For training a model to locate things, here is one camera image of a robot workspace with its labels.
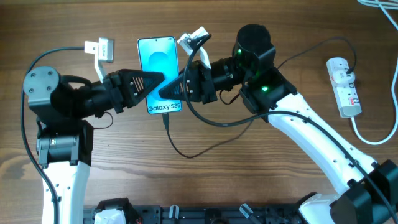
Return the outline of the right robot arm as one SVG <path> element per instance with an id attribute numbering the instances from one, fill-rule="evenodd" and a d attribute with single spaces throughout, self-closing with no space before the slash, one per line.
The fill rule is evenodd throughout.
<path id="1" fill-rule="evenodd" d="M 179 76 L 160 90 L 166 99 L 216 101 L 216 92 L 240 86 L 252 119 L 263 119 L 293 140 L 326 175 L 335 193 L 301 199 L 288 223 L 384 223 L 397 218 L 397 166 L 378 163 L 356 149 L 319 117 L 274 66 L 275 47 L 265 26 L 248 24 L 237 34 L 232 55 L 209 62 L 204 28 L 183 34 L 189 59 Z"/>

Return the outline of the blue Galaxy smartphone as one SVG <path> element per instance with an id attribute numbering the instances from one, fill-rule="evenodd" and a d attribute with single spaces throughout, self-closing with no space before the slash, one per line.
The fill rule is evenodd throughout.
<path id="1" fill-rule="evenodd" d="M 161 78 L 156 87 L 146 96 L 147 112 L 153 114 L 173 113 L 182 110 L 180 100 L 171 100 L 159 95 L 161 88 L 178 77 L 177 43 L 174 37 L 148 37 L 137 40 L 141 70 L 154 72 Z"/>

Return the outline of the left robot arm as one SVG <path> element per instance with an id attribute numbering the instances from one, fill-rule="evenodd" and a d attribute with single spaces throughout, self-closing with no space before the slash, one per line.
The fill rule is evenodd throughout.
<path id="1" fill-rule="evenodd" d="M 83 223 L 95 130 L 86 118 L 100 118 L 108 110 L 122 113 L 164 80 L 163 73 L 131 69 L 109 73 L 94 83 L 47 66 L 27 73 L 23 91 L 37 115 L 39 165 L 51 181 L 44 186 L 43 223 Z"/>

